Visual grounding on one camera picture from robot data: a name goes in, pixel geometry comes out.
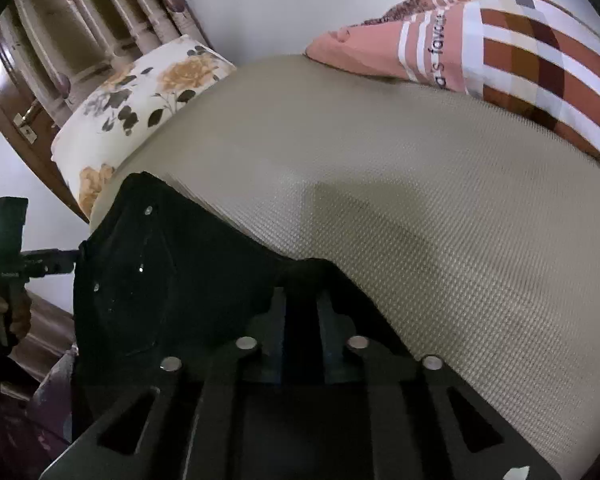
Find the left hand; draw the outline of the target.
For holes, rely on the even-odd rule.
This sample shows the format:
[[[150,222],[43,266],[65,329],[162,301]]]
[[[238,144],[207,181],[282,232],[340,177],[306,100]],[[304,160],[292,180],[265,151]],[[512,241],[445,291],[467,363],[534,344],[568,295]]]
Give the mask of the left hand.
[[[29,333],[31,328],[31,306],[32,300],[25,289],[12,290],[9,300],[5,300],[0,296],[0,321],[5,321],[4,316],[7,313],[12,316],[12,322],[9,326],[5,326],[6,341],[9,348],[14,348]]]

